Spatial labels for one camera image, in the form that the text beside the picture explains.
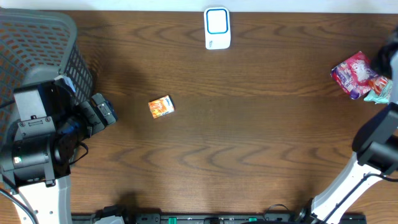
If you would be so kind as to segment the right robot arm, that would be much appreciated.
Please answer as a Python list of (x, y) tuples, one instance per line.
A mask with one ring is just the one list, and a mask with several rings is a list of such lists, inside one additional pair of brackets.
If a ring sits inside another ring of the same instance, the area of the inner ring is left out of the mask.
[(353, 154), (343, 171), (321, 194), (308, 202), (295, 223), (339, 223), (347, 209), (381, 180), (397, 171), (397, 30), (380, 48), (371, 68), (392, 79), (389, 104), (355, 135)]

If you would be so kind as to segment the orange chocolate bar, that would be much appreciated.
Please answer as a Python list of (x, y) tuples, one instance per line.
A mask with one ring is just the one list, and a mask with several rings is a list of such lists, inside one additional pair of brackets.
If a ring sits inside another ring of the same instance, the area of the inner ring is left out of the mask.
[(387, 86), (388, 83), (389, 79), (384, 76), (378, 76), (368, 81), (368, 85), (377, 95), (381, 94), (381, 92)]

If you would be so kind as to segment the small orange snack packet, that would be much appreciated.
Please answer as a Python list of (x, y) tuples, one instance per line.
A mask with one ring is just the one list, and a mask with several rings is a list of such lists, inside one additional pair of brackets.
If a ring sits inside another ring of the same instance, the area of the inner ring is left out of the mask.
[(172, 103), (169, 95), (149, 102), (148, 106), (154, 119), (167, 115), (169, 113), (173, 113), (175, 111), (174, 104)]

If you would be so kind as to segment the purple snack packet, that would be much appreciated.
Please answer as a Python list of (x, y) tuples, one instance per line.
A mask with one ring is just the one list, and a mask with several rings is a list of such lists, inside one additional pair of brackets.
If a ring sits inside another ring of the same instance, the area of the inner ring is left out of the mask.
[(369, 81), (379, 75), (371, 69), (370, 59), (359, 51), (331, 70), (331, 77), (352, 100), (372, 90)]

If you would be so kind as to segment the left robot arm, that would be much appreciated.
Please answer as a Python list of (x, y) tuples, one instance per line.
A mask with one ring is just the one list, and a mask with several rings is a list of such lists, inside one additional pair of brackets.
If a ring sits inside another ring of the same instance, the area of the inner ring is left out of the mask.
[(1, 148), (1, 194), (12, 201), (21, 223), (71, 223), (70, 167), (84, 140), (117, 121), (100, 93), (75, 103), (67, 77), (24, 85), (14, 91), (16, 130)]

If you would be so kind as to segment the white barcode scanner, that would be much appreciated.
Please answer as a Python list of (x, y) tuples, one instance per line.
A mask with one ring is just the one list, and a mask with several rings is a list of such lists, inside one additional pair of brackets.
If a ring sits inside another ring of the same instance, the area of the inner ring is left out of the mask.
[(229, 11), (225, 7), (209, 7), (203, 13), (205, 47), (208, 50), (223, 50), (231, 45)]

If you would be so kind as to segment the teal white snack packet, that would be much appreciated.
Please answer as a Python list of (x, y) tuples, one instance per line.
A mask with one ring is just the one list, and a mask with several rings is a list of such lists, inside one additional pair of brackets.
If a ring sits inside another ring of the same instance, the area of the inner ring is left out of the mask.
[(389, 80), (387, 85), (380, 92), (380, 94), (377, 94), (374, 90), (371, 90), (364, 98), (364, 101), (372, 101), (375, 104), (388, 104), (391, 97), (392, 84), (393, 82)]

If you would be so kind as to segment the grey plastic mesh basket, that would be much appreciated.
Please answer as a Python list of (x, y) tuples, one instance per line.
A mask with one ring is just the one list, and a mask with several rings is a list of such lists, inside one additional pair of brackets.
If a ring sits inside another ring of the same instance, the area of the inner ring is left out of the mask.
[(77, 43), (75, 22), (66, 14), (24, 9), (1, 9), (1, 142), (14, 135), (18, 121), (49, 115), (38, 83), (63, 75), (74, 87), (72, 102), (91, 97), (95, 78)]

